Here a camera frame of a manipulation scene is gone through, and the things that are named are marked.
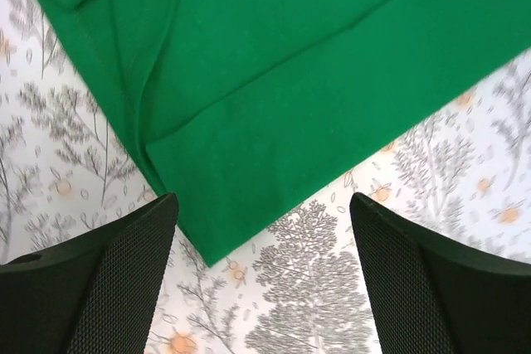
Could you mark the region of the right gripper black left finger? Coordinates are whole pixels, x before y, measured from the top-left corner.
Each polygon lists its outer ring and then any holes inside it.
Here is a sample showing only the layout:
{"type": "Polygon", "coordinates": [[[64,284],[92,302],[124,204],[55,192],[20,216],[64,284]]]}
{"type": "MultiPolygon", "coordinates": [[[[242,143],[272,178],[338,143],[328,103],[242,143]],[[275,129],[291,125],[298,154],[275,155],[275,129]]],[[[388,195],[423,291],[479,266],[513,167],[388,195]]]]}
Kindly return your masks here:
{"type": "Polygon", "coordinates": [[[168,193],[2,265],[1,351],[143,352],[177,218],[168,193]]]}

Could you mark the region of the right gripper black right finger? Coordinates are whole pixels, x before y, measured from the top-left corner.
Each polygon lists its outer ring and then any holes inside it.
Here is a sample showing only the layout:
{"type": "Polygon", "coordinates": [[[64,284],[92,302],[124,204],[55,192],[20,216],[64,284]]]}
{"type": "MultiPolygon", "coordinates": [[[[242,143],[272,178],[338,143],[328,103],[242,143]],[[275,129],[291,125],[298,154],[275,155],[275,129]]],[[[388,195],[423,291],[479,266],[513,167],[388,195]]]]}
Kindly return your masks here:
{"type": "Polygon", "coordinates": [[[384,353],[528,353],[530,266],[463,245],[357,192],[353,235],[384,353]]]}

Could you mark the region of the green t-shirt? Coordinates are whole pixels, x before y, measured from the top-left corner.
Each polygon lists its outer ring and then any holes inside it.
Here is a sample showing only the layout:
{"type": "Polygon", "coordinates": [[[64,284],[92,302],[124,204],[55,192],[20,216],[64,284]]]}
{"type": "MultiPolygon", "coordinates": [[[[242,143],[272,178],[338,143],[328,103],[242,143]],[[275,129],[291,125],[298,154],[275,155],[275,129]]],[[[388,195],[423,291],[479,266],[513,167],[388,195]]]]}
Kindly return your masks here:
{"type": "Polygon", "coordinates": [[[530,0],[38,0],[204,261],[530,45],[530,0]]]}

